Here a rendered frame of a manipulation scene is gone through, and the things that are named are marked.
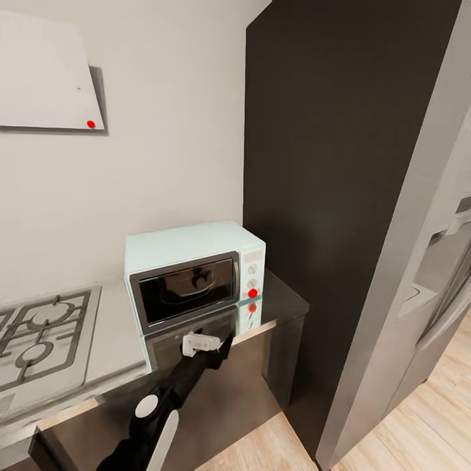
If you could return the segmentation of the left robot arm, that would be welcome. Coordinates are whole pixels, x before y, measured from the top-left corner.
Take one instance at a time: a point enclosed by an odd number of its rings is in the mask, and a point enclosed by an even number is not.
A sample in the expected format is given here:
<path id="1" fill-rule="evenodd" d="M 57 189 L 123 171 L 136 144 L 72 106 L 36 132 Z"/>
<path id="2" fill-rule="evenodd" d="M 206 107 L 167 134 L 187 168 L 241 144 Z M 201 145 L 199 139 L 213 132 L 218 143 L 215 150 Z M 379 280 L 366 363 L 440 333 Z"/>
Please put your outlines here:
<path id="1" fill-rule="evenodd" d="M 179 424 L 177 409 L 206 368 L 218 370 L 228 358 L 233 339 L 231 334 L 219 346 L 218 337 L 185 335 L 180 363 L 138 403 L 130 421 L 130 439 L 122 439 L 96 471 L 160 471 Z"/>

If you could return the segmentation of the microwave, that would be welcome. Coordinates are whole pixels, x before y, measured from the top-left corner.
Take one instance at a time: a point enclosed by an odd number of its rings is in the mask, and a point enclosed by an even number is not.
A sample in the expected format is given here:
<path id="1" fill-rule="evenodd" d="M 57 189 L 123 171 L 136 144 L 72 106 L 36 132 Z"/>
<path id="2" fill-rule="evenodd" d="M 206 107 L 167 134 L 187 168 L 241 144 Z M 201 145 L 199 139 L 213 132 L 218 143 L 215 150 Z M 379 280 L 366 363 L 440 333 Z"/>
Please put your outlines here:
<path id="1" fill-rule="evenodd" d="M 126 236 L 140 335 L 262 294 L 266 243 L 233 220 Z"/>

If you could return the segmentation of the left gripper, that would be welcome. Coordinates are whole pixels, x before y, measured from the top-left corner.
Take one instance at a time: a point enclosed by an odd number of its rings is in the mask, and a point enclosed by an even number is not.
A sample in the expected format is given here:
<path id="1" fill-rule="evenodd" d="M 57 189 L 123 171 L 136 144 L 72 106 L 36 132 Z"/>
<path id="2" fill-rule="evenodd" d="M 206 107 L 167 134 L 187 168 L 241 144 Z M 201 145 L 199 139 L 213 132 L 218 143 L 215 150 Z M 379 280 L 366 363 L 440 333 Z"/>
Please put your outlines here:
<path id="1" fill-rule="evenodd" d="M 183 358 L 180 363 L 176 365 L 175 370 L 184 372 L 184 374 L 192 380 L 193 387 L 195 387 L 204 371 L 206 371 L 206 368 L 218 370 L 222 361 L 228 358 L 233 339 L 233 334 L 231 334 L 227 337 L 226 341 L 224 341 L 221 346 L 218 345 L 216 349 L 198 351 L 195 352 L 192 357 L 182 355 Z"/>

